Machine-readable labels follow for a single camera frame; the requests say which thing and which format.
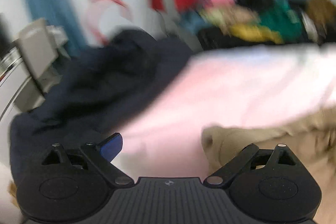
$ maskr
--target green cloth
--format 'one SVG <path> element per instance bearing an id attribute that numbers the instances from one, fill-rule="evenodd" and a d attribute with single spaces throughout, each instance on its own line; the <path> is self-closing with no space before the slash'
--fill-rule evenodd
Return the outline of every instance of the green cloth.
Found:
<path id="1" fill-rule="evenodd" d="M 280 33 L 284 41 L 292 41 L 301 35 L 300 18 L 287 1 L 276 3 L 271 9 L 259 15 L 260 26 Z"/>

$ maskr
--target brown cloth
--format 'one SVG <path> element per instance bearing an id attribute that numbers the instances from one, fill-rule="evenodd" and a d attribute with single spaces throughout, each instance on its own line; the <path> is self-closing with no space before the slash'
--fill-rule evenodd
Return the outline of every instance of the brown cloth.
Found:
<path id="1" fill-rule="evenodd" d="M 286 144 L 301 160 L 322 190 L 322 202 L 314 220 L 336 223 L 336 107 L 277 128 L 207 128 L 202 146 L 213 173 L 233 159 L 245 146 L 255 143 L 261 149 Z"/>

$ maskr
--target silver screw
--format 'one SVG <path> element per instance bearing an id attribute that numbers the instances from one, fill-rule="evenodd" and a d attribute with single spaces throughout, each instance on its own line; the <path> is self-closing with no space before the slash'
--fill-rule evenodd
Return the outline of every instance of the silver screw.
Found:
<path id="1" fill-rule="evenodd" d="M 223 183 L 223 179 L 221 177 L 213 176 L 207 178 L 207 183 L 211 185 L 220 185 Z"/>
<path id="2" fill-rule="evenodd" d="M 115 179 L 115 183 L 119 185 L 127 185 L 130 184 L 132 180 L 129 177 L 118 177 Z"/>

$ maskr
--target pink bed sheet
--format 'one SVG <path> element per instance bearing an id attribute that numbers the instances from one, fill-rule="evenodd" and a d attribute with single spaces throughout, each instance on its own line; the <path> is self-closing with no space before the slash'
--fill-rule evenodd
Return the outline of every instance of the pink bed sheet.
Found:
<path id="1" fill-rule="evenodd" d="M 112 163 L 137 180 L 208 176 L 202 129 L 276 126 L 336 102 L 335 47 L 320 53 L 269 51 L 262 62 L 195 57 L 144 112 L 121 128 L 121 153 Z"/>

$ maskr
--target beige garment sleeve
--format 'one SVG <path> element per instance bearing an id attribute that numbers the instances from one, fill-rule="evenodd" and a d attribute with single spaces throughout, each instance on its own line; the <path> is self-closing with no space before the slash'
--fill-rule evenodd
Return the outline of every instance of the beige garment sleeve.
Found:
<path id="1" fill-rule="evenodd" d="M 202 146 L 212 173 L 232 160 L 251 143 L 331 128 L 336 128 L 336 107 L 321 109 L 277 128 L 242 129 L 219 126 L 206 128 L 202 133 Z"/>

